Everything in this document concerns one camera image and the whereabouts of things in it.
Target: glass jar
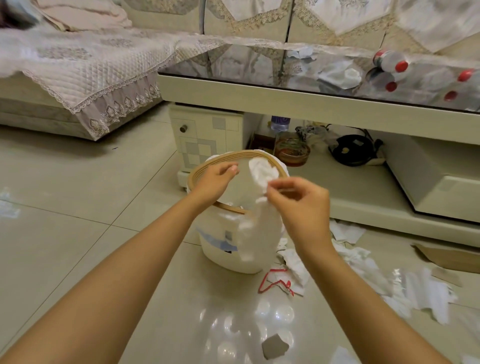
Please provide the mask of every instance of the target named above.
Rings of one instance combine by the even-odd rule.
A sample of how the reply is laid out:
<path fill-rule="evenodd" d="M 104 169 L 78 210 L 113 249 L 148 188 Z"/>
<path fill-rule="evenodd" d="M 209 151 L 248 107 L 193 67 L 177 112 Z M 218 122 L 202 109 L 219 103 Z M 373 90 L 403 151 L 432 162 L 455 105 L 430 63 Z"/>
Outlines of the glass jar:
<path fill-rule="evenodd" d="M 275 138 L 274 156 L 288 167 L 303 166 L 310 155 L 310 147 L 297 133 L 279 132 Z"/>

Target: person's left arm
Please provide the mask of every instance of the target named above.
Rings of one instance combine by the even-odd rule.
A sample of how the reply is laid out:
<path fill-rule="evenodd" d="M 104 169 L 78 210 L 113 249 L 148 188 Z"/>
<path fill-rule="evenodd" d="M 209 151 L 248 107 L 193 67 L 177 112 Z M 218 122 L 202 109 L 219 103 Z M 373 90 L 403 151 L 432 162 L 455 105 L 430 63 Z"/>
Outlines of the person's left arm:
<path fill-rule="evenodd" d="M 89 272 L 0 364 L 117 363 L 193 220 L 237 173 L 234 162 L 210 166 L 189 195 Z"/>

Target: hand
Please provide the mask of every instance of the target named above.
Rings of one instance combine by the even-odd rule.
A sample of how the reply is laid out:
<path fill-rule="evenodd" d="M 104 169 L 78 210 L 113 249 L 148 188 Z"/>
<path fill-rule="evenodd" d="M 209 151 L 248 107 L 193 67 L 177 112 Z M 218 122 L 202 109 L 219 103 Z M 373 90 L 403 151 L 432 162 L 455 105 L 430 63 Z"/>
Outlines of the hand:
<path fill-rule="evenodd" d="M 237 162 L 223 162 L 210 165 L 190 194 L 200 205 L 201 211 L 213 205 L 228 183 L 239 173 Z"/>
<path fill-rule="evenodd" d="M 268 201 L 277 208 L 290 238 L 302 254 L 336 251 L 330 238 L 328 190 L 300 177 L 270 181 Z"/>

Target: red bottle cap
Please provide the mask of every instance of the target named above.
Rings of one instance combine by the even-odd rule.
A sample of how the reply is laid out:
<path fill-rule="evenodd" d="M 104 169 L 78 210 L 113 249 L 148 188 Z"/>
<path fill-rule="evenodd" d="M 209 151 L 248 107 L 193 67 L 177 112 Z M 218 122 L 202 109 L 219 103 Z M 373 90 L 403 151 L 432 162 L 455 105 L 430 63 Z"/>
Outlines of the red bottle cap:
<path fill-rule="evenodd" d="M 444 100 L 445 101 L 453 101 L 456 99 L 456 97 L 458 96 L 458 92 L 456 91 L 450 91 L 450 92 L 447 92 L 445 97 L 444 97 Z"/>
<path fill-rule="evenodd" d="M 405 72 L 408 68 L 408 62 L 407 61 L 401 61 L 396 64 L 395 66 L 395 71 L 397 72 Z"/>
<path fill-rule="evenodd" d="M 396 82 L 389 82 L 385 85 L 385 90 L 388 92 L 394 92 L 397 88 Z"/>
<path fill-rule="evenodd" d="M 464 70 L 460 76 L 458 76 L 457 80 L 459 82 L 465 82 L 465 81 L 468 81 L 470 79 L 470 77 L 473 75 L 473 72 L 475 70 L 473 68 L 469 69 L 469 70 Z"/>

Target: person's right arm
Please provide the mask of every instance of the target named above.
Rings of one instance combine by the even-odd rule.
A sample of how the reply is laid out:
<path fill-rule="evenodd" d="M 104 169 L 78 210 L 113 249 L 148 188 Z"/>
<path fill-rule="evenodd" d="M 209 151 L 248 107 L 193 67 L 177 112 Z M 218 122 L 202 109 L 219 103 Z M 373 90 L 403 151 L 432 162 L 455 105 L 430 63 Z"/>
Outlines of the person's right arm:
<path fill-rule="evenodd" d="M 267 197 L 362 363 L 450 363 L 337 254 L 330 239 L 326 189 L 290 177 L 271 181 Z"/>

